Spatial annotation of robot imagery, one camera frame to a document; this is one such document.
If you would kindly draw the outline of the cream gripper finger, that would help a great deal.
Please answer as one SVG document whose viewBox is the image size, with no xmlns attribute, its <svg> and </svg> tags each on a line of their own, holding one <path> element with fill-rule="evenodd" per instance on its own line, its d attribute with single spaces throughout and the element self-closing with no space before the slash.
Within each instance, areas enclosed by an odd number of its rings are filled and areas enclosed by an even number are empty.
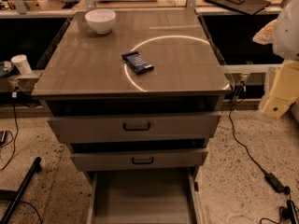
<svg viewBox="0 0 299 224">
<path fill-rule="evenodd" d="M 299 97 L 299 62 L 286 60 L 278 68 L 270 67 L 265 75 L 260 113 L 279 119 Z"/>
<path fill-rule="evenodd" d="M 252 40 L 261 45 L 272 44 L 276 23 L 276 20 L 268 22 L 259 32 L 254 35 Z"/>
</svg>

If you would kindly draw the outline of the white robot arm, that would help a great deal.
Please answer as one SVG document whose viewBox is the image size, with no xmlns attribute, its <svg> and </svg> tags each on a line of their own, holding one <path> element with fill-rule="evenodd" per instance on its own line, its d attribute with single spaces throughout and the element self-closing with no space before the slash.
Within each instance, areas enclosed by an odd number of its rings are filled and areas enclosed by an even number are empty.
<svg viewBox="0 0 299 224">
<path fill-rule="evenodd" d="M 299 97 L 299 0 L 291 0 L 275 20 L 255 34 L 253 41 L 271 44 L 273 52 L 284 59 L 274 70 L 272 86 L 259 104 L 262 115 L 278 119 Z"/>
</svg>

